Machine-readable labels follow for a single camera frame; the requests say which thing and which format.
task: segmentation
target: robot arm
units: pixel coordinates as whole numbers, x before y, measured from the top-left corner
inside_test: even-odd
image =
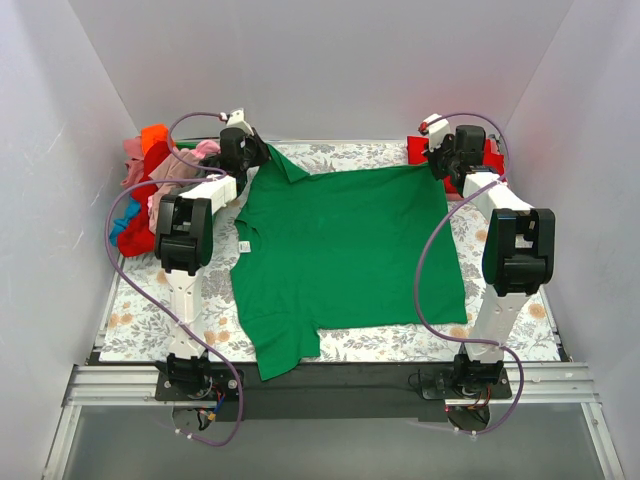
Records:
[[[204,338],[202,280],[213,253],[213,215],[234,200],[246,185],[247,170],[269,160],[269,151],[245,121],[244,111],[231,112],[220,132],[220,153],[208,166],[227,175],[195,187],[174,190],[160,200],[154,253],[169,285],[171,310],[198,337]],[[166,362],[156,366],[187,394],[206,389],[208,359],[204,348],[178,325],[172,325]]]
[[[446,120],[429,124],[438,117],[427,118],[419,129],[429,135],[424,155],[434,177],[449,176],[463,197],[498,180],[495,171],[482,165],[484,129],[463,125],[453,135]],[[553,274],[555,216],[523,202],[504,182],[471,203],[489,221],[489,232],[482,257],[487,288],[469,336],[504,344],[524,304]],[[463,348],[471,362],[502,363],[504,353],[497,347],[474,343]]]

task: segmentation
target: floral surface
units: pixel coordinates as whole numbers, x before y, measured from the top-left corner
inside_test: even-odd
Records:
[[[400,143],[276,146],[292,162],[312,174],[407,163],[406,148]],[[251,179],[255,172],[249,173]],[[239,256],[233,222],[246,202],[249,188],[250,185],[237,200],[216,215],[213,258],[205,270],[202,286],[205,340],[231,361],[255,361],[253,345],[238,322],[229,274]],[[487,226],[473,206],[463,207],[452,218],[469,323],[464,326],[439,325],[436,328],[441,332],[467,337],[473,327],[485,289],[481,262]],[[127,259],[124,268],[144,290],[168,305],[167,280],[153,254]],[[120,281],[101,360],[153,361],[165,358],[170,342],[170,322],[158,308]],[[458,344],[431,335],[421,325],[321,330],[319,334],[321,356],[311,359],[313,361],[449,361],[459,349]],[[534,295],[523,308],[507,344],[524,361],[559,360],[539,294]]]

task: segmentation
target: white wall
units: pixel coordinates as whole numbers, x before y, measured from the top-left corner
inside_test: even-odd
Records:
[[[638,2],[575,2],[507,128],[515,189],[557,215],[550,302],[627,478],[640,478],[639,22]]]
[[[70,3],[137,127],[244,106],[267,138],[397,139],[433,111],[505,124],[571,1]]]
[[[102,222],[135,130],[65,0],[0,8],[0,468],[29,480],[104,308]]]

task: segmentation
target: red fabric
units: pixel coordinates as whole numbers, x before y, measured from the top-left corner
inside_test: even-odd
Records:
[[[169,156],[166,142],[156,143],[144,156],[144,175],[140,182],[151,180],[149,174],[153,172]],[[127,229],[118,235],[118,249],[125,257],[135,257],[153,251],[156,237],[149,230],[149,210],[147,199],[156,193],[156,185],[145,185],[136,188],[131,197],[140,204],[140,213],[129,222]]]
[[[409,155],[409,165],[420,165],[427,161],[422,155],[429,145],[429,140],[424,137],[407,137],[407,152]],[[500,175],[504,173],[504,155],[497,153],[495,143],[491,139],[487,139],[484,144],[484,160],[483,164],[494,167]],[[444,179],[444,189],[447,193],[458,193],[456,188],[451,185],[448,178]]]

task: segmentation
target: cable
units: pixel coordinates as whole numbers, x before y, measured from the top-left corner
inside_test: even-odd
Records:
[[[184,158],[182,158],[182,154],[180,153],[180,151],[178,150],[178,148],[176,146],[174,146],[174,142],[173,142],[173,137],[171,136],[171,134],[173,133],[173,130],[178,126],[178,124],[180,122],[182,122],[183,120],[186,120],[187,118],[191,118],[191,117],[215,117],[218,118],[221,122],[224,122],[224,116],[221,113],[211,113],[211,112],[191,112],[191,113],[187,113],[186,115],[181,116],[178,120],[176,120],[175,122],[173,122],[173,125],[171,125],[169,127],[169,132],[167,133],[167,146],[169,147],[169,151],[173,154],[174,157],[176,157],[178,160],[180,160],[182,163],[184,163],[185,165],[188,165],[192,168],[197,168],[199,170],[205,170],[207,172],[220,172],[221,170],[215,167],[205,167],[204,165],[198,165],[197,163],[191,163],[191,162],[187,162]]]
[[[420,254],[420,259],[418,260],[418,265],[416,267],[416,274],[415,274],[415,278],[414,278],[414,281],[413,281],[413,305],[414,305],[414,307],[416,309],[416,313],[418,314],[418,318],[420,318],[420,322],[422,322],[422,324],[426,327],[426,329],[432,335],[435,335],[436,337],[441,338],[441,339],[446,340],[446,341],[449,341],[449,342],[458,342],[458,343],[462,343],[462,344],[479,343],[479,344],[491,345],[491,346],[494,346],[494,347],[498,347],[500,350],[502,350],[504,352],[507,352],[509,355],[511,355],[513,357],[513,359],[515,360],[516,364],[518,365],[518,371],[520,373],[520,382],[518,384],[518,391],[516,392],[516,395],[515,395],[515,397],[513,399],[513,403],[511,404],[509,409],[506,411],[506,413],[502,416],[502,418],[500,418],[500,420],[498,420],[492,426],[486,428],[485,430],[481,430],[479,432],[472,432],[472,431],[468,431],[468,430],[460,430],[462,433],[465,433],[467,435],[476,435],[476,434],[480,435],[480,434],[493,432],[494,430],[499,428],[500,425],[502,425],[504,422],[507,421],[507,419],[511,416],[513,411],[516,409],[516,407],[518,405],[518,402],[520,401],[520,397],[522,396],[522,391],[524,389],[524,369],[522,367],[522,362],[520,361],[520,358],[518,357],[516,352],[514,352],[512,349],[510,349],[506,345],[501,345],[499,342],[496,342],[495,340],[488,340],[488,339],[481,339],[481,338],[460,339],[458,337],[452,337],[452,336],[446,335],[444,333],[438,332],[435,328],[433,328],[429,324],[429,322],[427,321],[427,319],[424,316],[424,313],[422,312],[422,307],[420,306],[420,278],[422,277],[422,269],[424,267],[424,261],[425,261],[425,259],[427,257],[427,253],[429,253],[429,250],[431,249],[431,245],[433,245],[433,242],[434,242],[436,236],[438,235],[438,233],[440,233],[442,231],[442,229],[447,224],[447,222],[451,220],[451,217],[453,217],[453,215],[455,215],[458,210],[460,210],[462,207],[464,207],[465,205],[470,203],[473,199],[475,199],[475,198],[479,197],[480,195],[482,195],[487,190],[495,187],[496,185],[500,184],[503,180],[505,180],[507,178],[507,174],[509,173],[509,171],[511,169],[511,166],[513,164],[513,162],[511,161],[511,157],[509,156],[509,149],[507,147],[507,139],[505,138],[504,134],[500,130],[500,127],[498,127],[498,125],[496,125],[491,119],[485,117],[484,115],[480,115],[478,113],[467,113],[467,112],[450,113],[448,115],[440,115],[439,118],[437,118],[435,120],[432,120],[431,124],[436,123],[436,122],[438,122],[440,120],[445,120],[447,118],[459,117],[459,116],[470,116],[470,117],[481,118],[482,120],[488,122],[493,128],[495,128],[496,131],[498,132],[498,134],[500,135],[500,139],[502,140],[502,144],[504,145],[504,154],[505,154],[506,158],[509,158],[509,162],[507,164],[507,167],[506,167],[504,173],[502,175],[500,175],[500,177],[498,177],[497,180],[495,180],[494,182],[492,182],[492,183],[490,183],[488,185],[485,185],[484,187],[480,188],[477,192],[469,195],[468,197],[464,198],[462,201],[458,202],[458,204],[455,207],[453,207],[451,209],[451,211],[444,216],[444,218],[440,221],[438,226],[433,230],[433,232],[431,233],[431,236],[429,237],[429,239],[427,240],[427,243],[424,246],[424,249],[422,250],[422,253]],[[427,424],[413,424],[413,425],[416,425],[416,426],[419,426],[419,427],[423,427],[423,428],[431,428],[431,429],[435,429],[435,430],[450,431],[450,429],[448,429],[448,428],[438,427],[436,425],[427,425]]]
[[[210,378],[209,379],[209,390],[207,390],[204,395],[202,395],[200,397],[194,397],[194,396],[191,396],[191,395],[187,395],[187,397],[189,397],[191,400],[202,400],[203,398],[207,398],[209,396],[209,394],[211,393],[212,389],[213,389],[213,378]]]
[[[218,413],[218,411],[220,410],[220,407],[222,407],[222,404],[224,403],[225,397],[226,397],[226,395],[223,395],[222,398],[220,399],[220,401],[218,401],[218,404],[213,409],[213,413]]]
[[[221,175],[226,175],[226,172],[224,170],[219,170],[219,169],[213,168],[213,169],[210,169],[210,171],[214,171],[216,173],[220,173]],[[233,375],[233,378],[238,383],[238,417],[236,418],[235,425],[233,427],[233,430],[229,434],[229,436],[225,440],[223,440],[222,442],[216,442],[216,441],[209,440],[209,439],[207,439],[205,437],[201,437],[201,436],[193,434],[193,433],[183,432],[181,430],[177,430],[178,433],[183,433],[184,435],[187,436],[187,438],[190,438],[190,439],[193,438],[194,440],[198,440],[199,442],[206,443],[207,445],[210,445],[212,447],[222,447],[222,446],[228,444],[233,439],[233,437],[238,432],[238,429],[240,428],[240,423],[242,422],[242,413],[243,413],[243,410],[244,410],[244,393],[243,393],[243,388],[242,388],[242,379],[240,378],[240,375],[238,374],[238,371],[233,366],[233,364],[229,360],[227,360],[227,358],[225,356],[223,356],[215,348],[209,346],[209,344],[207,344],[204,340],[202,340],[195,333],[193,333],[191,331],[191,329],[187,325],[182,323],[180,321],[180,319],[178,317],[176,317],[176,315],[171,310],[169,310],[162,303],[160,303],[158,300],[156,300],[151,295],[149,295],[147,292],[145,292],[131,278],[129,278],[129,276],[122,270],[120,265],[118,265],[118,262],[116,261],[116,258],[113,255],[113,252],[111,251],[111,243],[109,242],[109,227],[111,226],[111,220],[113,218],[114,211],[115,211],[116,207],[118,206],[118,203],[120,203],[120,201],[123,198],[125,198],[128,195],[130,195],[131,192],[133,192],[135,189],[140,188],[140,187],[144,187],[146,185],[158,185],[158,184],[168,183],[168,182],[171,182],[171,183],[204,183],[204,182],[210,182],[210,181],[213,181],[213,180],[211,178],[178,178],[178,179],[171,179],[171,180],[148,180],[146,182],[141,182],[141,183],[138,183],[137,185],[133,185],[132,187],[129,187],[129,188],[125,189],[123,192],[121,192],[116,197],[116,199],[113,202],[113,205],[111,205],[111,208],[109,209],[109,213],[107,214],[107,219],[105,221],[105,227],[104,227],[104,246],[105,246],[105,249],[107,250],[107,256],[109,257],[109,261],[111,262],[111,265],[113,265],[113,268],[118,273],[118,275],[120,275],[120,277],[122,277],[122,279],[125,282],[127,282],[131,286],[131,288],[133,288],[136,292],[138,292],[140,295],[142,295],[144,298],[146,298],[149,302],[151,302],[156,307],[158,307],[161,311],[166,313],[169,316],[169,318],[171,318],[171,320],[173,320],[180,328],[182,328],[182,330],[184,330],[184,332],[187,335],[189,335],[200,346],[204,347],[206,350],[208,350],[209,352],[213,353],[216,357],[218,357],[220,360],[222,360],[222,362],[231,371],[231,374]]]

